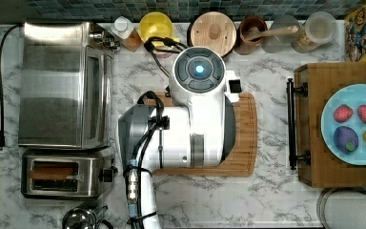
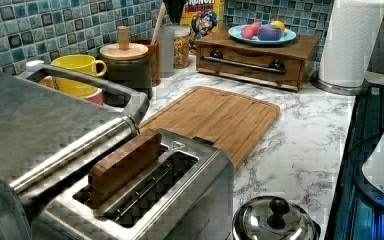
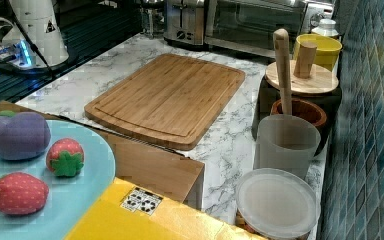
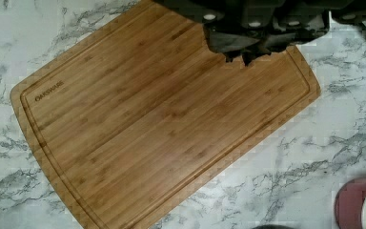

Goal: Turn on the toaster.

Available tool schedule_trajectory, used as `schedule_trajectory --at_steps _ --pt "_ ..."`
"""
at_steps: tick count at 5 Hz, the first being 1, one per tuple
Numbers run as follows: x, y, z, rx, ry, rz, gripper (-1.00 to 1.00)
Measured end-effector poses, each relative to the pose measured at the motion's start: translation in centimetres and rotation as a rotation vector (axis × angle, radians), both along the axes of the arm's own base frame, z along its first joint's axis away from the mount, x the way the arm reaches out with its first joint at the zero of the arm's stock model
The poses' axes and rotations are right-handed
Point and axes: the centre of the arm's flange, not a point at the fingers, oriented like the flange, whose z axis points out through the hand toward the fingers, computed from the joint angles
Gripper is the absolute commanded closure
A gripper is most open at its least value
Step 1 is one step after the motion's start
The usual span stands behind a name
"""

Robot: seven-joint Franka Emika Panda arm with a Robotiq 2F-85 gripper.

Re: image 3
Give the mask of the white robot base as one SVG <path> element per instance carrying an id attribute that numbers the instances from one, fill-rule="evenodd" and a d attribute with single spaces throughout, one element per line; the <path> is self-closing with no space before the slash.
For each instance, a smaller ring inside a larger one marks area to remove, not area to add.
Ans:
<path id="1" fill-rule="evenodd" d="M 0 16 L 0 60 L 22 71 L 53 68 L 69 58 L 55 18 L 52 0 L 3 0 Z"/>

